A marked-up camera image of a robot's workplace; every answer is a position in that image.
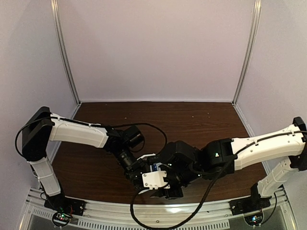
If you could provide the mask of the blue AAA battery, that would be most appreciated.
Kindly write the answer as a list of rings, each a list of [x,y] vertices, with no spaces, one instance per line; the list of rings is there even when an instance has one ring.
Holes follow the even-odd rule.
[[[154,163],[150,165],[151,172],[156,172],[161,170],[161,163]]]

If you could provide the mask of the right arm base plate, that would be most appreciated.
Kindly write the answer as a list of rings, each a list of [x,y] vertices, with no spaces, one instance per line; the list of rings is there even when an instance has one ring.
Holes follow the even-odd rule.
[[[269,207],[271,205],[270,199],[271,197],[253,198],[252,196],[248,196],[245,198],[231,200],[229,201],[229,205],[232,215],[235,216]]]

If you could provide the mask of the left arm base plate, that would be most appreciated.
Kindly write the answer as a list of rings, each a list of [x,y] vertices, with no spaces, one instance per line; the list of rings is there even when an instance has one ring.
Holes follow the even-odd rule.
[[[52,196],[47,198],[44,207],[50,208],[59,213],[82,216],[84,212],[85,202],[79,199],[68,197]]]

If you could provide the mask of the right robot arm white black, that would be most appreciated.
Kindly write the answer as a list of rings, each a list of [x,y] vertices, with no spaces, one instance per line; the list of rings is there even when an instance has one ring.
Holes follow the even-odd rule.
[[[265,205],[273,193],[299,171],[307,169],[307,126],[300,117],[279,131],[251,138],[226,138],[195,148],[183,141],[168,143],[158,154],[158,190],[154,197],[182,198],[182,187],[196,178],[216,181],[261,161],[283,157],[263,179],[253,184],[248,198],[237,204]]]

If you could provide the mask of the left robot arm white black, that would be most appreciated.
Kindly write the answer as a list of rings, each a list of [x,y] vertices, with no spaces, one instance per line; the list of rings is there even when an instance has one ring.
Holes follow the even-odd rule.
[[[17,153],[31,166],[37,176],[47,202],[53,207],[67,203],[63,188],[47,157],[50,141],[70,142],[92,146],[111,153],[124,169],[124,174],[137,190],[144,188],[142,175],[146,169],[143,160],[138,160],[132,148],[144,142],[136,125],[111,127],[72,120],[54,114],[49,107],[41,107],[20,128],[15,139],[22,138],[22,148]]]

